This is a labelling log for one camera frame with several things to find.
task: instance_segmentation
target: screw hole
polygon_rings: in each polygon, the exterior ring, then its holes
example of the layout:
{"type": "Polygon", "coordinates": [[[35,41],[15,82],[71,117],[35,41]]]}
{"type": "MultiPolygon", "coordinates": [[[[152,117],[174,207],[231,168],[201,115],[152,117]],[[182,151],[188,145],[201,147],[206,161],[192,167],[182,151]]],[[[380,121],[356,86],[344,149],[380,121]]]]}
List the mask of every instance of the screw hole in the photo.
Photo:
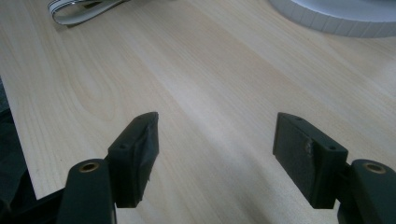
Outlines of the screw hole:
{"type": "Polygon", "coordinates": [[[79,171],[82,173],[92,172],[99,168],[99,163],[97,162],[89,162],[79,167],[79,171]]]}
{"type": "Polygon", "coordinates": [[[383,166],[380,166],[377,164],[367,162],[367,163],[364,163],[363,165],[364,165],[364,167],[366,167],[366,169],[368,171],[371,171],[371,172],[379,174],[379,175],[382,175],[387,172],[383,166]]]}

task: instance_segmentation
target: gray strap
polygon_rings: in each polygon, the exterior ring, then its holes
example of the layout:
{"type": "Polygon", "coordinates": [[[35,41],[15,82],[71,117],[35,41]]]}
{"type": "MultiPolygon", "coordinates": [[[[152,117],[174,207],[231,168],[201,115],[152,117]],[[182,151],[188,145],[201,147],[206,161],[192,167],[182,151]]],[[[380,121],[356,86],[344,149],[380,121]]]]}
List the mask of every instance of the gray strap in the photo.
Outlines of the gray strap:
{"type": "Polygon", "coordinates": [[[49,13],[61,25],[75,25],[87,21],[125,1],[128,0],[54,0],[49,3],[49,13]],[[58,12],[63,9],[82,3],[98,3],[98,5],[70,15],[58,15],[58,12]]]}

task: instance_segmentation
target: wood grain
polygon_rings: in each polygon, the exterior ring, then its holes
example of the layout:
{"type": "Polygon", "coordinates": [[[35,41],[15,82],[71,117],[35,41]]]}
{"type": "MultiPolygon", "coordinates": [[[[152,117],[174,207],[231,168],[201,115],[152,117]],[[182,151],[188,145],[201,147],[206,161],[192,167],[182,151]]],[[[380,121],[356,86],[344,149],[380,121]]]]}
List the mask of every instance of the wood grain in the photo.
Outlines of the wood grain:
{"type": "Polygon", "coordinates": [[[36,195],[160,114],[144,200],[119,223],[336,223],[272,155],[277,112],[396,169],[396,39],[325,35],[264,0],[137,0],[66,28],[0,0],[0,75],[36,195]]]}

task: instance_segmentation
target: ribbon cable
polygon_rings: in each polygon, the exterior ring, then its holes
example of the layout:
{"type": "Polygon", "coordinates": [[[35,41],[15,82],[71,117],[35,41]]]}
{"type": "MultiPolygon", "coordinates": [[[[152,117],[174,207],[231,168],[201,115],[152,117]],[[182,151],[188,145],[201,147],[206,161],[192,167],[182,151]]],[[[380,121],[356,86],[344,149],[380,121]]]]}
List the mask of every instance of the ribbon cable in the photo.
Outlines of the ribbon cable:
{"type": "Polygon", "coordinates": [[[128,0],[54,0],[49,3],[49,13],[61,25],[76,25],[87,21],[112,7],[128,0]],[[96,4],[94,7],[83,9],[69,15],[58,15],[61,10],[75,4],[96,4]]]}

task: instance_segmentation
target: light wood surface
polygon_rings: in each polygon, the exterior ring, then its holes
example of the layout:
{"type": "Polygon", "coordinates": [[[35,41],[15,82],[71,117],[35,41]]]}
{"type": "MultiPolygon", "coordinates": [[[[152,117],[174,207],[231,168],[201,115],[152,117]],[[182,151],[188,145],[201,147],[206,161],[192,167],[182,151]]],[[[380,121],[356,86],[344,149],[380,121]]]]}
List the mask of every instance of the light wood surface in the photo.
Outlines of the light wood surface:
{"type": "Polygon", "coordinates": [[[0,0],[0,75],[37,197],[160,114],[160,156],[119,223],[336,223],[272,155],[277,112],[396,169],[396,38],[325,35],[265,0],[137,0],[66,28],[0,0]]]}

